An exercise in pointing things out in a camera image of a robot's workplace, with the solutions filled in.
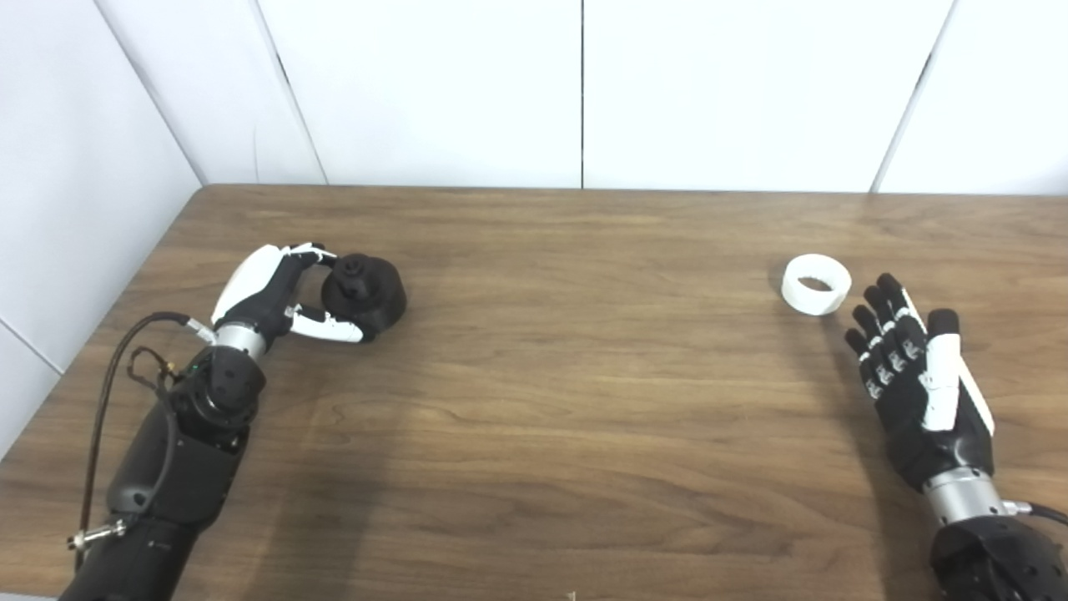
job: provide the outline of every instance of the wooden tabletop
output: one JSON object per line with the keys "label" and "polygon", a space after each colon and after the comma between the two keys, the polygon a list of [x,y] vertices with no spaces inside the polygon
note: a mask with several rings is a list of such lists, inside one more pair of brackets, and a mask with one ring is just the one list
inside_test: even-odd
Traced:
{"label": "wooden tabletop", "polygon": [[[922,313],[956,309],[1003,496],[1065,508],[1066,232],[1048,197],[206,188],[0,464],[0,590],[69,580],[122,333],[206,320],[252,250],[314,239],[393,262],[408,313],[367,346],[276,345],[176,599],[933,601],[924,505],[883,458],[848,310],[884,270]],[[780,297],[804,252],[852,272],[837,315]],[[100,492],[150,405],[121,379]]]}

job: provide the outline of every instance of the white wall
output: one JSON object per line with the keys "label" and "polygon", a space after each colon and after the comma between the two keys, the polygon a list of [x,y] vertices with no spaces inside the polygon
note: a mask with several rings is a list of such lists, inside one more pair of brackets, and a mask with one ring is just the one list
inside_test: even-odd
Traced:
{"label": "white wall", "polygon": [[199,183],[89,0],[0,0],[0,86],[5,450]]}
{"label": "white wall", "polygon": [[585,185],[867,191],[949,0],[586,0]]}
{"label": "white wall", "polygon": [[205,183],[326,183],[254,0],[97,3]]}
{"label": "white wall", "polygon": [[881,191],[1068,194],[1068,2],[960,0]]}
{"label": "white wall", "polygon": [[335,184],[578,187],[579,0],[261,0]]}

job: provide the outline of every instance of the cable connector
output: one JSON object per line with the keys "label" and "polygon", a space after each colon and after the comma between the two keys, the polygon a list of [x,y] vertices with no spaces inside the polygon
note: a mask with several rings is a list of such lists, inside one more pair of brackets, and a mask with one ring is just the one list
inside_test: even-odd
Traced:
{"label": "cable connector", "polygon": [[111,537],[119,538],[125,534],[126,522],[124,520],[115,520],[114,524],[105,524],[91,531],[78,531],[73,537],[67,539],[67,549],[84,553],[98,540]]}
{"label": "cable connector", "polygon": [[215,335],[215,331],[192,318],[189,318],[189,321],[186,323],[186,328],[192,330],[193,333],[197,334],[198,338],[208,345],[215,345],[219,339],[218,336]]}

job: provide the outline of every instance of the white ring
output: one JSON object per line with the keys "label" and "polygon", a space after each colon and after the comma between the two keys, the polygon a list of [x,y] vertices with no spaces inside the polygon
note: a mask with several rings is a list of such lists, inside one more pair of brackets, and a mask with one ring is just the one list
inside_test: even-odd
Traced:
{"label": "white ring", "polygon": [[[813,289],[802,278],[819,280],[831,289]],[[841,305],[853,278],[842,264],[826,254],[802,254],[786,265],[783,273],[783,298],[790,307],[810,316],[826,316]]]}

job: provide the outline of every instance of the black cable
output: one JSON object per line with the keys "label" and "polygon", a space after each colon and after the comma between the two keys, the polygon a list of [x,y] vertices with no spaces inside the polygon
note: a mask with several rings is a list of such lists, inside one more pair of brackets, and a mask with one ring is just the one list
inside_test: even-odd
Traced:
{"label": "black cable", "polygon": [[1059,522],[1065,526],[1068,526],[1068,515],[1062,511],[1057,511],[1052,507],[1046,505],[1040,505],[1037,503],[1031,504],[1031,515],[1036,518],[1046,518],[1047,520],[1053,520],[1054,522]]}
{"label": "black cable", "polygon": [[[126,348],[129,347],[130,342],[138,335],[139,332],[144,330],[145,327],[151,323],[161,321],[172,321],[178,326],[186,326],[189,323],[189,316],[172,312],[158,312],[142,318],[141,321],[134,325],[126,335],[123,336],[123,339],[119,342],[119,346],[115,347],[115,352],[111,355],[111,361],[108,363],[108,368],[104,373],[104,384],[100,386],[100,397],[96,402],[96,417],[93,421],[93,436],[89,443],[89,463],[85,466],[85,489],[82,491],[81,517],[78,520],[78,532],[85,532],[89,528],[89,518],[93,508],[93,486],[94,480],[96,479],[96,461],[100,455],[100,437],[104,432],[104,416],[108,411],[108,400],[111,397],[111,385],[114,383],[115,373],[119,370],[119,362],[126,352]],[[81,550],[76,550],[74,557],[75,570],[81,567],[81,562],[82,552]]]}
{"label": "black cable", "polygon": [[[134,371],[134,364],[137,362],[137,359],[141,353],[148,353],[154,360],[156,360],[157,369],[155,384],[148,382],[147,379],[138,376],[137,373]],[[134,349],[134,352],[130,353],[129,363],[126,364],[126,376],[128,376],[130,380],[152,391],[152,394],[156,397],[156,402],[159,405],[160,411],[163,412],[163,417],[167,420],[167,447],[163,452],[163,464],[159,469],[159,475],[156,476],[156,483],[152,486],[152,490],[148,491],[147,499],[138,511],[138,515],[141,515],[152,507],[153,500],[155,500],[156,495],[159,494],[159,490],[163,487],[167,476],[171,473],[171,465],[174,463],[174,447],[178,443],[178,416],[174,413],[174,408],[171,407],[171,391],[167,388],[167,378],[170,376],[173,380],[171,367],[170,364],[167,363],[167,360],[164,360],[159,353],[147,347],[138,347],[137,349]]]}

